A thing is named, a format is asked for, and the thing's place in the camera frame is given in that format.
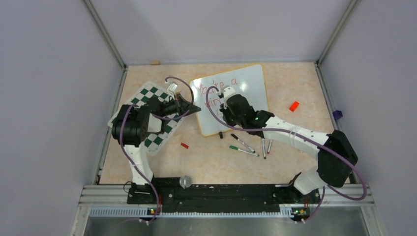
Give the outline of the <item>blue whiteboard marker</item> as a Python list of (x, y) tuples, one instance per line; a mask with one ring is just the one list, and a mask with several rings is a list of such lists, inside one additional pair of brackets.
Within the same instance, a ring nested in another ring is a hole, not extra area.
[(267, 149), (266, 149), (265, 138), (262, 138), (261, 141), (262, 141), (263, 158), (266, 159), (267, 158)]

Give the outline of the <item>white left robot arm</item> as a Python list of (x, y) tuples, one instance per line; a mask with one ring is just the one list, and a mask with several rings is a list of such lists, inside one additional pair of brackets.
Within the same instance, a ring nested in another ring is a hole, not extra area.
[(149, 185), (153, 172), (149, 167), (146, 154), (146, 138), (149, 134), (162, 135), (168, 132), (166, 125), (182, 117), (201, 111), (201, 108), (176, 94), (169, 101), (157, 97), (147, 100), (144, 105), (122, 105), (112, 123), (112, 137), (127, 155), (131, 170), (132, 183), (143, 185), (139, 197), (145, 203), (157, 199), (158, 191)]

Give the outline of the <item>purple block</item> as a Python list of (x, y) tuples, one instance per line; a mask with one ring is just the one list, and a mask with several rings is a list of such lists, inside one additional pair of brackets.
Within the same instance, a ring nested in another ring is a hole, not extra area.
[(339, 120), (343, 117), (343, 113), (340, 110), (335, 110), (332, 112), (334, 120)]

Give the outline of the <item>grey round knob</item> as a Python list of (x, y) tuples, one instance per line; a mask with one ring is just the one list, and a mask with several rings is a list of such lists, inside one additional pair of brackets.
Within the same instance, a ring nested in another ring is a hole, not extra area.
[(183, 189), (189, 188), (192, 185), (192, 178), (190, 176), (183, 176), (179, 179), (179, 184)]

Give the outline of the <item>green whiteboard marker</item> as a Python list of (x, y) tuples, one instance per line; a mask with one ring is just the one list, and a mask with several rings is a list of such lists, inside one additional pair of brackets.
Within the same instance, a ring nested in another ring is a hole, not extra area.
[(229, 148), (230, 149), (233, 149), (233, 150), (240, 151), (240, 152), (244, 152), (244, 153), (249, 154), (249, 155), (253, 155), (253, 156), (259, 157), (259, 154), (255, 153), (255, 152), (243, 150), (243, 149), (240, 149), (240, 148), (238, 148), (236, 146), (229, 146)]

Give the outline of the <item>small wooden block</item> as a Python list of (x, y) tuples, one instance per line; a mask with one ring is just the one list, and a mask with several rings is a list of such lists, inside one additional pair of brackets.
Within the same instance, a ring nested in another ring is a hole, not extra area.
[(158, 60), (153, 60), (153, 61), (150, 62), (150, 65), (160, 65), (160, 64), (161, 63)]

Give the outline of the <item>yellow framed whiteboard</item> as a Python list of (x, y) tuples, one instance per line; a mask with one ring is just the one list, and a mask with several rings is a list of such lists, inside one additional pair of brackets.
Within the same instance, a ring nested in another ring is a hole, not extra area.
[(201, 108), (196, 113), (197, 121), (200, 132), (204, 137), (230, 130), (221, 125), (209, 112), (209, 108), (211, 108), (217, 117), (222, 118), (222, 113), (219, 109), (223, 100), (217, 96), (216, 90), (209, 89), (211, 86), (215, 86), (218, 89), (230, 86), (244, 96), (256, 110), (269, 110), (264, 72), (260, 64), (192, 80), (190, 87), (194, 94), (194, 105)]

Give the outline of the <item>orange red block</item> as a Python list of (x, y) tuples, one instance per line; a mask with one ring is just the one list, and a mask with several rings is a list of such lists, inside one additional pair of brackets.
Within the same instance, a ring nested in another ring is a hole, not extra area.
[(295, 101), (290, 107), (289, 107), (289, 110), (291, 111), (291, 112), (294, 112), (297, 108), (298, 108), (298, 106), (299, 106), (299, 102), (297, 102), (297, 101)]

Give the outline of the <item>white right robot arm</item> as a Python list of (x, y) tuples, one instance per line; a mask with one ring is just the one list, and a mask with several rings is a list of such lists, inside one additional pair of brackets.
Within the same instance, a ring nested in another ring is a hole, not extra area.
[(290, 182), (289, 198), (301, 203), (311, 191), (329, 185), (341, 188), (358, 157), (347, 136), (340, 130), (316, 132), (286, 122), (265, 110), (256, 111), (248, 100), (232, 87), (218, 92), (223, 120), (230, 127), (270, 140), (286, 143), (317, 160), (317, 166), (302, 172)]

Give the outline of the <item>purple whiteboard marker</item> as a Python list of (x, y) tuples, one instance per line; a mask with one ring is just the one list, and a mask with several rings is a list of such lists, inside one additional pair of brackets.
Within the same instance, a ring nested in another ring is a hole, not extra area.
[(270, 154), (272, 142), (273, 142), (273, 140), (269, 140), (268, 148), (267, 148), (267, 154)]

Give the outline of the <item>green white chessboard mat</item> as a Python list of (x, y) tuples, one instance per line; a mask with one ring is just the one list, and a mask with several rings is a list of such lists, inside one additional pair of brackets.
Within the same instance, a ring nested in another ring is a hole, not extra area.
[(121, 106), (108, 125), (113, 139), (134, 148), (144, 145), (147, 154), (155, 156), (184, 117), (200, 110), (180, 92), (148, 81)]

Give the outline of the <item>black whiteboard marker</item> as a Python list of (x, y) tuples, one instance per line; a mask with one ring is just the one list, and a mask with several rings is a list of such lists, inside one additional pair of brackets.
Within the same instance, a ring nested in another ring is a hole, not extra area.
[(243, 140), (241, 140), (237, 135), (231, 133), (231, 136), (235, 138), (238, 142), (240, 142), (243, 146), (245, 146), (248, 150), (250, 150), (252, 153), (256, 153), (256, 151), (250, 147), (248, 144), (246, 144)]

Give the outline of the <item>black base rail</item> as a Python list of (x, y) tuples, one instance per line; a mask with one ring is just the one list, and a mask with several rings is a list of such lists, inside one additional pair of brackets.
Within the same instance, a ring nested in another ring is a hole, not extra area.
[(162, 213), (270, 213), (284, 204), (302, 207), (320, 201), (318, 190), (307, 195), (293, 186), (274, 184), (193, 184), (183, 188), (178, 177), (155, 177), (151, 184), (131, 184), (127, 203), (160, 204)]

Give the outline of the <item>red marker cap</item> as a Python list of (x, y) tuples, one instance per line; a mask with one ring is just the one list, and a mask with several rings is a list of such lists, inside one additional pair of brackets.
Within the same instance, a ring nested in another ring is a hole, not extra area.
[(186, 149), (189, 149), (189, 146), (188, 146), (187, 144), (185, 144), (185, 143), (181, 143), (180, 145), (181, 145), (182, 147), (186, 148)]

